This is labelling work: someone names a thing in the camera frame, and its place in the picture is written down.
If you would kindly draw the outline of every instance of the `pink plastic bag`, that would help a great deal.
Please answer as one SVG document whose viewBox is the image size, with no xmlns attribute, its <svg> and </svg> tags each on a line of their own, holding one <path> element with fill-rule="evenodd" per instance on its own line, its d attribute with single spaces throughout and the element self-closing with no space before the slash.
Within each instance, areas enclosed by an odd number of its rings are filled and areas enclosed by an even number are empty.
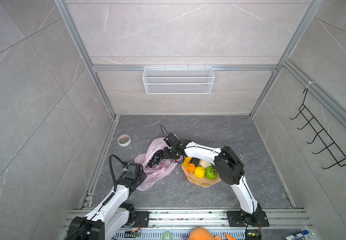
<svg viewBox="0 0 346 240">
<path fill-rule="evenodd" d="M 147 163 L 154 155 L 157 150 L 164 149 L 167 147 L 164 138 L 160 137 L 153 140 L 147 149 L 147 153 L 138 155 L 134 162 L 142 164 L 144 166 L 144 172 L 146 174 L 146 179 L 138 187 L 137 190 L 146 191 L 151 188 L 158 180 L 169 175 L 178 165 L 173 159 L 164 159 L 158 165 L 152 168 L 147 167 Z"/>
</svg>

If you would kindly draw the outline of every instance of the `bunch of grapes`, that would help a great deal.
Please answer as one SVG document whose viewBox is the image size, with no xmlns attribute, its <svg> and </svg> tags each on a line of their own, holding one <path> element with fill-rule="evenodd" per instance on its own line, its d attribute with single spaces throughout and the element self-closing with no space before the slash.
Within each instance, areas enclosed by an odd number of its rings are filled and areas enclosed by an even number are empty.
<svg viewBox="0 0 346 240">
<path fill-rule="evenodd" d="M 163 151 L 157 150 L 147 163 L 147 167 L 158 165 L 159 162 L 162 161 L 162 159 L 164 159 Z"/>
</svg>

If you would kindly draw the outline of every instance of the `green tape roll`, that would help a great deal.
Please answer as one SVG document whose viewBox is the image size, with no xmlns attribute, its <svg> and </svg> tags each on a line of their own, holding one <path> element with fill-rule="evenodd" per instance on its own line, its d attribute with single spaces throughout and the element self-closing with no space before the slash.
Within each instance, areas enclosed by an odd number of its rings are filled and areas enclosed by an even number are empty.
<svg viewBox="0 0 346 240">
<path fill-rule="evenodd" d="M 162 240 L 173 240 L 173 234 L 169 231 L 164 232 L 162 235 Z"/>
</svg>

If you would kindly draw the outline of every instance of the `gray marble floor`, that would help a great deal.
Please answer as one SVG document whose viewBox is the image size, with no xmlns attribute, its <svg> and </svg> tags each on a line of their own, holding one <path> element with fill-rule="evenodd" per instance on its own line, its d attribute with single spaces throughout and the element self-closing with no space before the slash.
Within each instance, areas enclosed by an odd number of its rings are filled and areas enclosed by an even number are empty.
<svg viewBox="0 0 346 240">
<path fill-rule="evenodd" d="M 146 153 L 150 142 L 162 137 L 160 125 L 183 139 L 198 144 L 229 146 L 244 163 L 247 183 L 262 208 L 290 208 L 278 175 L 249 116 L 120 116 L 109 154 L 124 161 Z M 126 147 L 117 144 L 121 134 L 129 134 L 131 143 Z M 113 161 L 116 177 L 122 170 Z M 94 196 L 98 204 L 113 186 L 108 161 L 104 163 Z M 239 202 L 231 187 L 224 182 L 208 188 L 190 183 L 181 168 L 158 181 L 145 192 L 136 190 L 126 201 L 136 207 L 179 208 L 239 208 Z"/>
</svg>

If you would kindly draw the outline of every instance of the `blue marker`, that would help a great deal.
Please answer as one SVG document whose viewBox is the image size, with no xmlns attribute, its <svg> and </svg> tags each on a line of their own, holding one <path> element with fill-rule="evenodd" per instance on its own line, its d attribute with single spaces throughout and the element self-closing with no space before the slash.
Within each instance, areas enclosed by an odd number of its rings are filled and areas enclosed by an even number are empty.
<svg viewBox="0 0 346 240">
<path fill-rule="evenodd" d="M 299 233 L 296 233 L 296 234 L 293 234 L 293 235 L 289 235 L 287 237 L 284 238 L 284 240 L 294 240 L 294 239 L 298 239 L 300 237 L 303 237 L 305 235 L 307 235 L 309 233 L 308 230 L 304 230 L 302 232 L 299 232 Z"/>
</svg>

